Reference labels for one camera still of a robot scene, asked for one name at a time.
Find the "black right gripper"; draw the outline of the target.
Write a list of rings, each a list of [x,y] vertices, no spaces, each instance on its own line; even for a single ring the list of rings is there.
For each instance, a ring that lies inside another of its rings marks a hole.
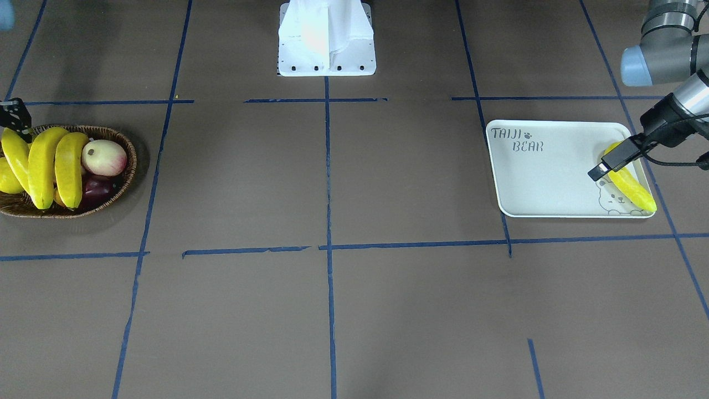
[[[11,98],[1,102],[1,127],[20,135],[30,136],[32,116],[21,98]]]

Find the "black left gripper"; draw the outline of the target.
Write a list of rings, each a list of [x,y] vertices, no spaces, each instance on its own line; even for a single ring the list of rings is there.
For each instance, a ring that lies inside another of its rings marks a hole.
[[[676,147],[699,132],[699,124],[674,93],[661,99],[640,117],[641,143],[649,147]]]

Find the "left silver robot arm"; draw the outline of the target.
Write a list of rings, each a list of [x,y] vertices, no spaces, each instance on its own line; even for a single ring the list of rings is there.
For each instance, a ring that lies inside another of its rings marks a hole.
[[[621,60],[623,84],[631,88],[679,83],[641,117],[644,134],[676,147],[699,133],[707,138],[707,34],[695,34],[698,1],[651,1],[640,43]]]

